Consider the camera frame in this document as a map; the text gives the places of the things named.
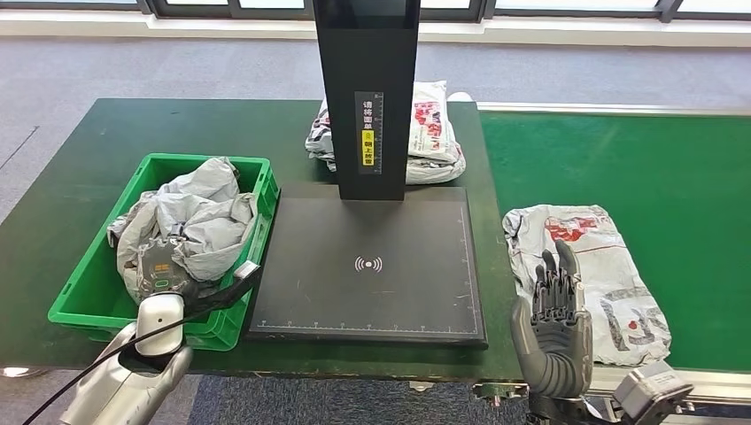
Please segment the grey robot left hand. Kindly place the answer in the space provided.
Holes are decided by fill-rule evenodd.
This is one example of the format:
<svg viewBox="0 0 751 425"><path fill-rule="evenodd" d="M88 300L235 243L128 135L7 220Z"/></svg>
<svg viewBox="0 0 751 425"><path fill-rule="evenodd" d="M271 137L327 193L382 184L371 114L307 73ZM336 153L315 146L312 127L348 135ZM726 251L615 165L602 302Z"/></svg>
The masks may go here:
<svg viewBox="0 0 751 425"><path fill-rule="evenodd" d="M197 295L197 281L173 259L184 242L180 236L156 237L137 250L136 289L140 299L157 293L176 293L185 298Z"/></svg>

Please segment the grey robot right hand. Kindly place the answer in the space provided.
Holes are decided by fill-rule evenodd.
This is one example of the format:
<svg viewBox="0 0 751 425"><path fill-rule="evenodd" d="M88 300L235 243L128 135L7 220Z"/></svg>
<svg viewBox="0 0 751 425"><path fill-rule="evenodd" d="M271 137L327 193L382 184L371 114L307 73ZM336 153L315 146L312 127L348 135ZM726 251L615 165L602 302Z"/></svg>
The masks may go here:
<svg viewBox="0 0 751 425"><path fill-rule="evenodd" d="M592 318L585 307L585 286L571 247L554 242L556 253L542 252L531 298L516 299L511 335L523 368L542 368L549 360L591 364Z"/></svg>

